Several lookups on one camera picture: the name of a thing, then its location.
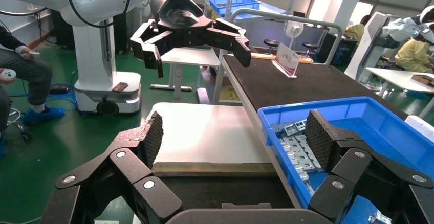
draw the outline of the textured gripper pad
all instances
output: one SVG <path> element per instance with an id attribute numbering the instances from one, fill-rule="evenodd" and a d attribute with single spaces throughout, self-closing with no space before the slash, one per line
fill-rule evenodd
<path id="1" fill-rule="evenodd" d="M 324 170 L 327 169 L 335 141 L 362 140 L 354 131 L 331 125 L 318 110 L 309 112 L 305 133 L 309 147 Z"/>
<path id="2" fill-rule="evenodd" d="M 163 118 L 155 111 L 147 118 L 144 126 L 145 130 L 141 136 L 146 154 L 144 163 L 152 169 L 163 140 Z"/>

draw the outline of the person's leg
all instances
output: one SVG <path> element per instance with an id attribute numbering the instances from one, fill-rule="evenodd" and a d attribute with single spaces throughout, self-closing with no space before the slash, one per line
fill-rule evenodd
<path id="1" fill-rule="evenodd" d="M 45 107 L 44 103 L 49 95 L 53 76 L 53 71 L 47 63 L 42 60 L 24 60 L 13 51 L 0 49 L 0 66 L 14 70 L 17 78 L 29 83 L 27 100 L 31 109 L 22 117 L 24 122 L 34 123 L 64 114 L 63 110 L 51 110 Z"/>
<path id="2" fill-rule="evenodd" d="M 27 100 L 31 105 L 44 104 L 50 92 L 51 67 L 42 60 L 24 60 L 17 53 L 0 49 L 0 66 L 12 69 L 16 77 L 29 82 Z"/>

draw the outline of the black table surface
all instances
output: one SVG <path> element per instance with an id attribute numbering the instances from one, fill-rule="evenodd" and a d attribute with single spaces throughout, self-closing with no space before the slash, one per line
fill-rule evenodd
<path id="1" fill-rule="evenodd" d="M 244 68 L 235 57 L 224 58 L 256 111 L 267 106 L 368 96 L 401 119 L 408 116 L 331 65 L 301 63 L 297 78 L 288 78 L 271 60 L 252 59 Z"/>

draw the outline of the hand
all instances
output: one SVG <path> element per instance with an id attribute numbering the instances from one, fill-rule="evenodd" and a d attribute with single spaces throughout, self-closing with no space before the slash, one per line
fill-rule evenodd
<path id="1" fill-rule="evenodd" d="M 6 70 L 6 68 L 0 68 L 0 73 L 2 71 L 4 71 L 4 70 Z M 15 78 L 13 78 L 13 79 L 7 79 L 7 78 L 4 78 L 4 77 L 0 76 L 0 84 L 9 85 L 9 84 L 13 83 L 13 81 L 15 81 Z"/>
<path id="2" fill-rule="evenodd" d="M 33 56 L 31 54 L 26 54 L 26 53 L 29 53 L 32 51 L 33 50 L 28 48 L 28 47 L 23 48 L 23 50 L 21 50 L 21 57 L 25 60 L 28 60 L 28 61 L 34 60 L 35 58 L 33 58 Z"/>

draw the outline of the window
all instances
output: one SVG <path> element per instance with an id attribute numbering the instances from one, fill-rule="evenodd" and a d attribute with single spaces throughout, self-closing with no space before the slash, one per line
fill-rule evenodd
<path id="1" fill-rule="evenodd" d="M 330 0 L 315 0 L 312 5 L 309 19 L 322 21 L 329 8 Z"/>
<path id="2" fill-rule="evenodd" d="M 350 22 L 348 23 L 348 25 L 351 26 L 351 25 L 359 24 L 365 15 L 371 13 L 372 6 L 373 5 L 369 3 L 358 2 L 356 7 L 354 8 L 353 14 L 351 15 Z"/>
<path id="3" fill-rule="evenodd" d="M 315 0 L 312 5 L 311 13 L 309 14 L 309 19 L 313 20 L 324 20 L 324 16 L 327 13 L 327 9 L 329 8 L 330 0 Z M 350 25 L 356 25 L 360 23 L 362 18 L 370 14 L 372 10 L 372 4 L 358 2 L 356 7 L 354 8 L 353 14 L 350 17 Z"/>

